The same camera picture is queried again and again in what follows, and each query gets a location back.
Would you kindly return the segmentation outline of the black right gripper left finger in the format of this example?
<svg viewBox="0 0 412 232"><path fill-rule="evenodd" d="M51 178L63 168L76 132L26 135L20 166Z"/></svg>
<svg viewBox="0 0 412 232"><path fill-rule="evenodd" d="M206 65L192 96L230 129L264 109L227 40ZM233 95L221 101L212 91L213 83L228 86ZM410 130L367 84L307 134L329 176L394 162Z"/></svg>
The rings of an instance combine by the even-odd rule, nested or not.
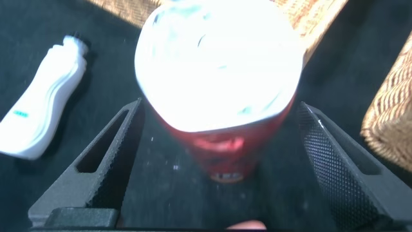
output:
<svg viewBox="0 0 412 232"><path fill-rule="evenodd" d="M137 99L123 106L28 210L33 227L115 227L144 127Z"/></svg>

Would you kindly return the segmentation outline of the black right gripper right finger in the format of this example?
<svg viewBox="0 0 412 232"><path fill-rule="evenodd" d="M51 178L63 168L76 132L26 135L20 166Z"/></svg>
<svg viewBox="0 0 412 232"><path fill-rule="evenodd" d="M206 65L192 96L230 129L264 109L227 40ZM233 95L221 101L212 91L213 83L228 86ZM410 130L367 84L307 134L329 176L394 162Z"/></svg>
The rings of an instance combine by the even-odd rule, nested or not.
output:
<svg viewBox="0 0 412 232"><path fill-rule="evenodd" d="M299 132L341 230L411 230L411 188L322 111L301 102Z"/></svg>

